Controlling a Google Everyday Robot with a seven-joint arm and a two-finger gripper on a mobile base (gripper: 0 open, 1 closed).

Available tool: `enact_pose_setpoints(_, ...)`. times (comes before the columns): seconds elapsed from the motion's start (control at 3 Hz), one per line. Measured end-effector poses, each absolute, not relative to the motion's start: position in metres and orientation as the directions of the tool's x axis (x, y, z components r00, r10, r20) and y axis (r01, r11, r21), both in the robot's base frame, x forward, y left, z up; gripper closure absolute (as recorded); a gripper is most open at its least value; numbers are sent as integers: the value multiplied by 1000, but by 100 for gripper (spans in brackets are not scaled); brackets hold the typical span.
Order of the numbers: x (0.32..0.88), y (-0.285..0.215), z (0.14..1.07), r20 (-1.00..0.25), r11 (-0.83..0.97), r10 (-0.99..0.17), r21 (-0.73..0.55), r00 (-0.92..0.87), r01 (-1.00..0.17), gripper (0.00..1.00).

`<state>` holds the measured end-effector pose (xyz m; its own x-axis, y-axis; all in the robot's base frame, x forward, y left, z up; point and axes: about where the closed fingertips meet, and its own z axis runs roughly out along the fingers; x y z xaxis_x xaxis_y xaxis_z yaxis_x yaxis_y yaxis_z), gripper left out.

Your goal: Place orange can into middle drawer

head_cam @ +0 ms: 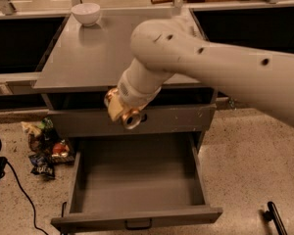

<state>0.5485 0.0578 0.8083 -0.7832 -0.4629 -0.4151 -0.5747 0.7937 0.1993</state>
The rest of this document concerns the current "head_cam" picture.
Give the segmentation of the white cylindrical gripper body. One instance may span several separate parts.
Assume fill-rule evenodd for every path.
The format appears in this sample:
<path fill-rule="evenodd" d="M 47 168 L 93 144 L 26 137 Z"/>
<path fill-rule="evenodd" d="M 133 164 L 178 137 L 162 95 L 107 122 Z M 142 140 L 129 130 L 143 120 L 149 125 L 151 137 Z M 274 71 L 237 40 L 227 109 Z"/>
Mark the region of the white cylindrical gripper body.
<path fill-rule="evenodd" d="M 127 71 L 122 74 L 118 83 L 119 98 L 125 106 L 131 109 L 145 108 L 155 99 L 160 90 L 161 88 L 157 87 L 150 92 L 144 92 L 130 80 Z"/>

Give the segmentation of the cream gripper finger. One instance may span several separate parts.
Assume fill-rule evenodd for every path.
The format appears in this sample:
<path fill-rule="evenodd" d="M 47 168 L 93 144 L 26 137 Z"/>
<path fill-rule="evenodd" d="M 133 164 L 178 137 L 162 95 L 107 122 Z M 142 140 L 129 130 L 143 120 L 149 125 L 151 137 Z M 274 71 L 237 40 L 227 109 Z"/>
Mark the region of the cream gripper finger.
<path fill-rule="evenodd" d="M 125 104 L 119 96 L 113 96 L 108 106 L 108 114 L 112 121 L 118 120 L 129 111 L 129 106 Z"/>

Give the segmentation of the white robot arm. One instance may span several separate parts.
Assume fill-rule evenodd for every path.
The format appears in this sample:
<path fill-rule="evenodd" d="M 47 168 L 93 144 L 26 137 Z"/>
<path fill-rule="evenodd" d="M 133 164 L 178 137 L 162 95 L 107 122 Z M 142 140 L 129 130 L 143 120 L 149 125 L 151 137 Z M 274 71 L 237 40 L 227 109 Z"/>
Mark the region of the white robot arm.
<path fill-rule="evenodd" d="M 141 23 L 130 50 L 133 61 L 105 99 L 113 121 L 144 109 L 178 73 L 294 127 L 294 54 L 208 42 L 181 17 Z"/>

